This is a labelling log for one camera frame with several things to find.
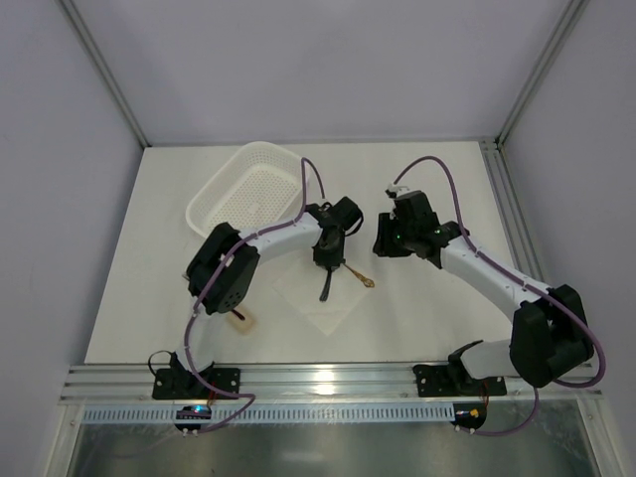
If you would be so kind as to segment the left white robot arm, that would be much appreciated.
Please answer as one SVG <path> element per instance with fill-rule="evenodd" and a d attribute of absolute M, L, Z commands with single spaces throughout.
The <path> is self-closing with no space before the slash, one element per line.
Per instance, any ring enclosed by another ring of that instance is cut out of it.
<path fill-rule="evenodd" d="M 186 269 L 188 291 L 195 303 L 184 336 L 185 354 L 180 358 L 171 353 L 168 367 L 154 373 L 153 397 L 238 398 L 239 384 L 231 381 L 239 376 L 218 372 L 212 365 L 197 373 L 192 370 L 187 352 L 198 314 L 231 313 L 241 318 L 237 307 L 245 299 L 257 267 L 305 248 L 312 250 L 314 264 L 327 272 L 320 295 L 326 301 L 334 271 L 346 263 L 345 240 L 363 223 L 361 209 L 345 197 L 336 204 L 305 205 L 297 217 L 259 231 L 239 231 L 228 223 L 216 226 Z"/>

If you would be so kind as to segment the silver table knife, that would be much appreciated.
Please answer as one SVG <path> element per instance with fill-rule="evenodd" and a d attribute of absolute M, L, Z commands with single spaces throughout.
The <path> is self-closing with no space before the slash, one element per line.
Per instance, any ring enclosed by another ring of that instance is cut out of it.
<path fill-rule="evenodd" d="M 333 276 L 333 269 L 332 268 L 327 268 L 326 269 L 326 279 L 325 279 L 322 291 L 321 291 L 320 296 L 319 296 L 319 301 L 320 302 L 326 302 L 329 299 L 330 290 L 331 290 L 331 284 L 332 284 L 332 276 Z"/>

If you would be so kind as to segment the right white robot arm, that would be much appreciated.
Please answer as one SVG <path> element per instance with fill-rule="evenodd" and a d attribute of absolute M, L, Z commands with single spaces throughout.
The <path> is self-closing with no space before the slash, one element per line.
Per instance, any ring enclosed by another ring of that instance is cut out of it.
<path fill-rule="evenodd" d="M 426 260 L 470 285 L 512 323 L 509 339 L 477 340 L 449 356 L 467 377 L 512 375 L 543 388 L 593 357 L 582 301 L 573 288 L 551 287 L 487 257 L 458 223 L 439 221 L 423 192 L 390 186 L 386 194 L 394 205 L 379 215 L 374 254 Z"/>

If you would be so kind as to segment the white paper napkin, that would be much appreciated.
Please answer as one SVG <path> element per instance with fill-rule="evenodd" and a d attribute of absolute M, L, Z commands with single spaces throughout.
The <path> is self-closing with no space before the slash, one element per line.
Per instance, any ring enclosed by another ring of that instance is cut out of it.
<path fill-rule="evenodd" d="M 374 288 L 366 288 L 343 265 L 333 271 L 329 299 L 319 296 L 326 270 L 310 258 L 297 256 L 273 283 L 273 288 L 301 317 L 324 335 L 331 335 Z"/>

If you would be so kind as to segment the gold ornate spoon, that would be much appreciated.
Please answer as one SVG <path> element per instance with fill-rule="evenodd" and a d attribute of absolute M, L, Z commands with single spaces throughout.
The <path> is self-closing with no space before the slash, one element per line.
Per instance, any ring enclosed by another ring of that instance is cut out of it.
<path fill-rule="evenodd" d="M 361 273 L 360 271 L 354 269 L 351 265 L 344 263 L 343 266 L 349 270 L 359 281 L 362 282 L 362 284 L 366 287 L 366 288 L 374 288 L 375 287 L 375 282 L 367 277 L 366 275 L 364 275 L 363 273 Z"/>

